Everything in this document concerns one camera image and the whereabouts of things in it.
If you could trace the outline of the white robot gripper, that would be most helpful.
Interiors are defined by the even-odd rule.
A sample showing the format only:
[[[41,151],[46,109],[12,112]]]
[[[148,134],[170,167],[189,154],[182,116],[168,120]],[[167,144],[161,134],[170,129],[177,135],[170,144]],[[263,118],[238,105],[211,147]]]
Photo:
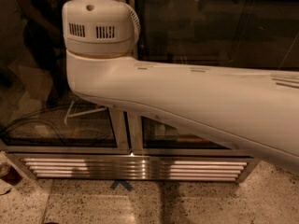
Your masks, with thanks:
[[[140,32],[141,32],[141,25],[139,18],[135,12],[135,10],[129,6],[128,4],[125,5],[127,9],[127,33],[128,33],[128,45],[130,52],[134,58],[137,57],[137,43],[139,40]]]

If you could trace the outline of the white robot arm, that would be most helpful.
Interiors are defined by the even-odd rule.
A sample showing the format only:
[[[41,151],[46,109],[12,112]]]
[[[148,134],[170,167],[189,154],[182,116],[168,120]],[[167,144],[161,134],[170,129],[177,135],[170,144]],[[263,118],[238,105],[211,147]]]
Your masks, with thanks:
[[[135,11],[114,0],[62,8],[71,91],[299,173],[299,83],[291,71],[144,62]]]

